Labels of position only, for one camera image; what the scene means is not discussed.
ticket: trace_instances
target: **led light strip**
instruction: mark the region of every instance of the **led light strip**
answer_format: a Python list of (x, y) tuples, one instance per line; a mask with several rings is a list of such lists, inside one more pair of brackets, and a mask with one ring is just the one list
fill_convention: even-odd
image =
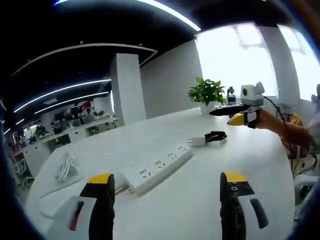
[[(68, 1), (68, 0), (59, 0), (54, 5), (61, 4), (66, 1)], [(136, 1), (141, 2), (141, 3), (145, 3), (145, 4), (149, 4), (151, 6), (158, 8), (158, 9), (161, 9), (161, 10), (167, 12), (168, 14), (171, 14), (171, 15), (175, 16), (176, 18), (180, 19), (184, 23), (188, 24), (190, 27), (192, 27), (197, 32), (201, 31), (201, 28), (198, 27), (194, 22), (192, 22), (191, 20), (189, 20), (188, 18), (183, 16), (181, 13), (173, 10), (172, 8), (162, 4), (160, 2), (157, 2), (154, 0), (136, 0)]]
[(18, 121), (15, 125), (18, 125), (20, 123), (22, 123), (25, 119), (21, 119), (20, 121)]
[(11, 128), (9, 128), (7, 131), (5, 131), (3, 135), (6, 135), (10, 130), (11, 130)]
[(89, 85), (89, 84), (96, 84), (96, 83), (103, 83), (103, 82), (109, 82), (111, 81), (111, 79), (103, 79), (103, 80), (98, 80), (98, 81), (88, 81), (88, 82), (84, 82), (84, 83), (79, 83), (79, 84), (76, 84), (76, 85), (72, 85), (72, 86), (67, 86), (67, 87), (64, 87), (64, 88), (60, 88), (58, 90), (55, 90), (55, 91), (52, 91), (52, 92), (49, 92), (49, 93), (46, 93), (42, 96), (39, 96), (35, 99), (32, 99), (31, 101), (28, 101), (26, 104), (23, 104), (22, 106), (18, 107), (16, 110), (14, 110), (13, 112), (16, 113), (18, 112), (19, 110), (23, 109), (24, 107), (28, 106), (29, 104), (39, 100), (39, 99), (42, 99), (46, 96), (49, 96), (51, 94), (55, 94), (55, 93), (58, 93), (60, 91), (63, 91), (63, 90), (66, 90), (66, 89), (71, 89), (71, 88), (75, 88), (75, 87), (79, 87), (79, 86), (84, 86), (84, 85)]
[(67, 100), (67, 101), (63, 101), (63, 102), (59, 102), (57, 104), (54, 104), (52, 106), (48, 106), (40, 111), (36, 111), (34, 114), (38, 114), (38, 113), (41, 113), (45, 110), (48, 110), (48, 109), (51, 109), (53, 107), (56, 107), (56, 106), (59, 106), (61, 104), (65, 104), (65, 103), (68, 103), (68, 102), (71, 102), (71, 101), (74, 101), (74, 100), (78, 100), (78, 99), (83, 99), (83, 98), (88, 98), (88, 97), (93, 97), (93, 96), (97, 96), (97, 95), (102, 95), (102, 94), (108, 94), (109, 92), (108, 91), (104, 91), (104, 92), (99, 92), (99, 93), (95, 93), (95, 94), (91, 94), (91, 95), (86, 95), (86, 96), (80, 96), (80, 97), (77, 97), (77, 98), (74, 98), (74, 99), (70, 99), (70, 100)]

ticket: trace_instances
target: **bright window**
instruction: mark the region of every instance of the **bright window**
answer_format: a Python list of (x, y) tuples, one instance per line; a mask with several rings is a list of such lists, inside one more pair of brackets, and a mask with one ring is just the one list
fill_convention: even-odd
[(277, 95), (267, 46), (254, 23), (228, 25), (196, 36), (204, 79), (220, 80), (240, 96), (242, 85), (262, 82), (266, 96)]
[(310, 44), (301, 32), (287, 26), (278, 26), (289, 46), (299, 82), (300, 98), (311, 100), (320, 83), (320, 65)]

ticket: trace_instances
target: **power strip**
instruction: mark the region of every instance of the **power strip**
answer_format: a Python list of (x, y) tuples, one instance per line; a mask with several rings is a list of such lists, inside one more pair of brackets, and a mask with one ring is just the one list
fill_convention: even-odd
[(129, 166), (121, 171), (121, 174), (135, 194), (141, 195), (177, 170), (192, 156), (190, 147), (177, 145), (159, 160), (149, 161), (140, 166)]

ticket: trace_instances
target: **power outlet socket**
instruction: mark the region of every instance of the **power outlet socket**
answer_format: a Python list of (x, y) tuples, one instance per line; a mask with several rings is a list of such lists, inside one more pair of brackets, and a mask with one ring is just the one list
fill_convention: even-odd
[(127, 167), (121, 173), (135, 194), (141, 195), (176, 171), (192, 156), (190, 147), (177, 145), (159, 159), (145, 162), (140, 166)]

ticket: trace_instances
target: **ceiling light strip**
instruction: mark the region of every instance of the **ceiling light strip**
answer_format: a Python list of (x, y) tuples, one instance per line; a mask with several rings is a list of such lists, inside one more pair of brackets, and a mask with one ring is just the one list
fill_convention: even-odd
[(22, 123), (25, 119), (21, 119), (20, 121), (18, 121), (15, 125), (18, 125), (20, 123)]
[(37, 98), (34, 98), (32, 99), (31, 101), (28, 101), (27, 103), (25, 103), (24, 105), (18, 107), (16, 110), (14, 110), (13, 112), (16, 113), (18, 112), (19, 110), (23, 109), (24, 107), (26, 107), (27, 105), (39, 100), (39, 99), (42, 99), (44, 97), (47, 97), (51, 94), (55, 94), (55, 93), (58, 93), (60, 91), (63, 91), (63, 90), (67, 90), (67, 89), (71, 89), (71, 88), (75, 88), (75, 87), (79, 87), (79, 86), (84, 86), (84, 85), (89, 85), (89, 84), (97, 84), (97, 83), (103, 83), (103, 82), (110, 82), (111, 79), (103, 79), (103, 80), (97, 80), (97, 81), (88, 81), (88, 82), (83, 82), (83, 83), (79, 83), (79, 84), (75, 84), (75, 85), (71, 85), (71, 86), (67, 86), (67, 87), (64, 87), (64, 88), (60, 88), (58, 90), (55, 90), (55, 91), (51, 91), (51, 92), (48, 92), (42, 96), (39, 96)]
[(75, 46), (68, 46), (68, 47), (60, 48), (60, 49), (57, 49), (57, 50), (54, 50), (54, 51), (50, 51), (48, 53), (45, 53), (45, 54), (43, 54), (41, 56), (36, 57), (35, 59), (30, 60), (28, 63), (26, 63), (25, 65), (20, 67), (17, 71), (15, 71), (11, 75), (11, 77), (16, 75), (19, 71), (24, 69), (26, 66), (34, 63), (35, 61), (38, 61), (39, 59), (44, 58), (44, 57), (50, 56), (52, 54), (60, 53), (60, 52), (63, 52), (63, 51), (68, 51), (68, 50), (71, 50), (71, 49), (90, 48), (90, 47), (122, 47), (122, 48), (141, 49), (141, 50), (146, 50), (146, 51), (150, 51), (150, 52), (153, 52), (153, 53), (157, 53), (158, 52), (157, 50), (152, 49), (152, 48), (147, 48), (147, 47), (143, 47), (143, 46), (128, 45), (128, 44), (120, 44), (120, 43), (88, 43), (88, 44), (81, 44), (81, 45), (75, 45)]
[(10, 130), (11, 130), (11, 128), (9, 128), (7, 131), (5, 131), (3, 135), (6, 135)]
[(108, 94), (109, 92), (108, 91), (104, 91), (104, 92), (99, 92), (99, 93), (95, 93), (95, 94), (91, 94), (91, 95), (86, 95), (86, 96), (80, 96), (80, 97), (77, 97), (77, 98), (73, 98), (73, 99), (70, 99), (70, 100), (67, 100), (67, 101), (63, 101), (63, 102), (59, 102), (57, 104), (54, 104), (52, 106), (48, 106), (40, 111), (36, 111), (34, 114), (38, 114), (38, 113), (41, 113), (45, 110), (48, 110), (48, 109), (51, 109), (53, 107), (56, 107), (56, 106), (59, 106), (61, 104), (65, 104), (65, 103), (69, 103), (71, 101), (74, 101), (74, 100), (78, 100), (78, 99), (84, 99), (84, 98), (88, 98), (88, 97), (93, 97), (93, 96), (98, 96), (98, 95), (102, 95), (102, 94)]
[[(68, 0), (59, 0), (57, 1), (54, 5), (57, 5), (57, 4), (60, 4), (60, 3), (63, 3), (63, 2), (66, 2)], [(165, 12), (167, 12), (168, 14), (171, 14), (172, 16), (175, 16), (177, 19), (180, 19), (181, 21), (183, 21), (184, 23), (188, 24), (191, 28), (193, 28), (194, 30), (196, 30), (197, 32), (201, 31), (201, 28), (198, 27), (194, 22), (192, 22), (190, 19), (186, 18), (185, 16), (183, 16), (181, 13), (173, 10), (172, 8), (160, 3), (160, 2), (157, 2), (157, 1), (154, 1), (154, 0), (136, 0), (138, 2), (141, 2), (141, 3), (145, 3), (145, 4), (149, 4), (151, 6), (154, 6), (158, 9), (161, 9)]]

